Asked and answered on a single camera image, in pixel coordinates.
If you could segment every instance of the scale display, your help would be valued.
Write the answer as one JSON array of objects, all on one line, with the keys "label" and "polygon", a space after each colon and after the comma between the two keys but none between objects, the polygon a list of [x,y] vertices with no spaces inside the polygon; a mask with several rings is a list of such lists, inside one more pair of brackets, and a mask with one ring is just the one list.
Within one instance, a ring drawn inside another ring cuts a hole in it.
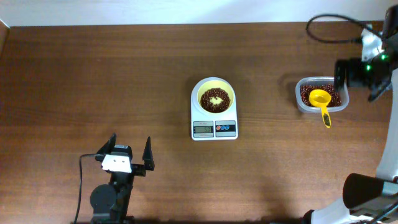
[{"label": "scale display", "polygon": [[204,126],[204,127],[193,127],[194,133],[213,133],[213,127],[211,126]]},{"label": "scale display", "polygon": [[212,138],[214,137],[214,127],[212,121],[195,121],[193,122],[193,136],[195,138]]}]

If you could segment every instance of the red beans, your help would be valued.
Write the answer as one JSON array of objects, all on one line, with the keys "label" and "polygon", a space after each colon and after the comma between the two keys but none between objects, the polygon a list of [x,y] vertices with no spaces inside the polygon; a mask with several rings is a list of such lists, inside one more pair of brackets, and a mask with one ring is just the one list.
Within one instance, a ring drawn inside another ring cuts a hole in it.
[{"label": "red beans", "polygon": [[[219,104],[214,104],[210,101],[213,98],[221,98],[222,101]],[[229,99],[227,92],[221,88],[212,88],[207,90],[200,98],[201,107],[212,113],[226,111],[229,107],[229,102],[231,102],[231,100]]]},{"label": "red beans", "polygon": [[301,99],[303,100],[305,105],[312,106],[309,100],[310,93],[312,90],[317,90],[317,89],[325,90],[331,95],[331,100],[328,107],[341,106],[340,95],[337,92],[335,92],[335,88],[333,87],[332,84],[320,85],[320,86],[310,86],[310,85],[301,86],[300,87]]}]

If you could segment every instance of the yellow measuring scoop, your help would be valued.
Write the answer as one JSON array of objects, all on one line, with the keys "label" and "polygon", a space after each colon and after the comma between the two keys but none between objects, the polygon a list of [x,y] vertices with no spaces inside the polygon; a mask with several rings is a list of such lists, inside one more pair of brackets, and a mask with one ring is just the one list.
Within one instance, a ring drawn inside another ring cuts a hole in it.
[{"label": "yellow measuring scoop", "polygon": [[321,108],[323,123],[327,128],[331,127],[331,119],[326,108],[331,100],[331,95],[325,90],[312,90],[310,93],[310,103],[312,106]]}]

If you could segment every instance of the digital kitchen scale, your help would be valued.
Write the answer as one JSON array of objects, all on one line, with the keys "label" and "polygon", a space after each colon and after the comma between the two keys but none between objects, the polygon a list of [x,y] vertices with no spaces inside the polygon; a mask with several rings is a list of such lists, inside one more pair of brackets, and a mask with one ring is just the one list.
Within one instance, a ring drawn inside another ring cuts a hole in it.
[{"label": "digital kitchen scale", "polygon": [[[227,92],[231,101],[226,111],[210,113],[200,106],[201,96],[212,88],[221,88]],[[216,77],[205,78],[192,90],[191,137],[195,141],[233,140],[238,137],[236,97],[227,81]]]}]

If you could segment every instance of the white wall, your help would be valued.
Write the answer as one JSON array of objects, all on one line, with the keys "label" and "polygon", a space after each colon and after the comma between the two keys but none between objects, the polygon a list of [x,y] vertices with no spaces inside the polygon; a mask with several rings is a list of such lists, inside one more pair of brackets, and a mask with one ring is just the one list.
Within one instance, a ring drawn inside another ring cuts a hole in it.
[{"label": "white wall", "polygon": [[398,0],[0,0],[8,26],[307,21],[335,12],[383,20]]}]

